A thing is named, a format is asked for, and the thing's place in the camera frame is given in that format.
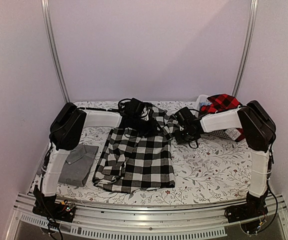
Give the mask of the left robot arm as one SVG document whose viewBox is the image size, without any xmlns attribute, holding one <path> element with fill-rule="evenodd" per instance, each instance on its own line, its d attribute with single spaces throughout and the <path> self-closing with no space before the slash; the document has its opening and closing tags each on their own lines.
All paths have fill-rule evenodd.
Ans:
<svg viewBox="0 0 288 240">
<path fill-rule="evenodd" d="M 83 129 L 90 127 L 130 128 L 145 137 L 158 134 L 153 111 L 143 102 L 131 100 L 121 109 L 78 107 L 71 102 L 66 103 L 50 127 L 50 149 L 42 168 L 43 181 L 40 185 L 44 196 L 56 195 L 64 162 L 78 146 Z"/>
</svg>

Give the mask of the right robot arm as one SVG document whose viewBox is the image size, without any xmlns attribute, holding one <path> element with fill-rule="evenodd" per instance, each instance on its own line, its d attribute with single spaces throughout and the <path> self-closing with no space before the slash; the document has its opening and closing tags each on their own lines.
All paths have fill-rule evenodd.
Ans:
<svg viewBox="0 0 288 240">
<path fill-rule="evenodd" d="M 273 144 L 277 138 L 276 124 L 256 100 L 235 109 L 196 117 L 184 107 L 174 114 L 181 130 L 175 131 L 177 144 L 197 142 L 202 134 L 228 129 L 242 129 L 252 156 L 249 195 L 262 197 L 269 189 L 274 164 Z"/>
</svg>

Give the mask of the black white plaid shirt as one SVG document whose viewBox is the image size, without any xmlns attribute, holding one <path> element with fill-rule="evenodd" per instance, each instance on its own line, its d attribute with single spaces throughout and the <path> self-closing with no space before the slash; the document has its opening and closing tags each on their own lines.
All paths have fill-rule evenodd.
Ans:
<svg viewBox="0 0 288 240">
<path fill-rule="evenodd" d="M 126 194 L 175 186 L 171 139 L 178 122 L 173 114 L 149 102 L 146 108 L 152 132 L 111 129 L 92 178 L 94 186 Z"/>
</svg>

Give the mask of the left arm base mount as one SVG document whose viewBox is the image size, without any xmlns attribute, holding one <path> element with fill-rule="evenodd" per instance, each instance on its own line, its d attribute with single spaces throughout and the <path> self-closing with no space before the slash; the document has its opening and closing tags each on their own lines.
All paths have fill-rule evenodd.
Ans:
<svg viewBox="0 0 288 240">
<path fill-rule="evenodd" d="M 32 212 L 53 220 L 59 220 L 71 223 L 73 222 L 76 204 L 62 200 L 56 202 L 56 195 L 45 196 L 39 189 L 38 185 L 34 186 L 33 195 L 35 197 L 35 204 Z"/>
</svg>

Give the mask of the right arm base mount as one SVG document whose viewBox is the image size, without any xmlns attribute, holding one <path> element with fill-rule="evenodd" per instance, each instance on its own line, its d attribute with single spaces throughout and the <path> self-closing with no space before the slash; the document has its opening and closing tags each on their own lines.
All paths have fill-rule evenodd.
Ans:
<svg viewBox="0 0 288 240">
<path fill-rule="evenodd" d="M 233 223 L 266 215 L 268 213 L 266 197 L 266 195 L 255 197 L 248 192 L 246 202 L 225 208 L 224 216 L 229 223 Z"/>
</svg>

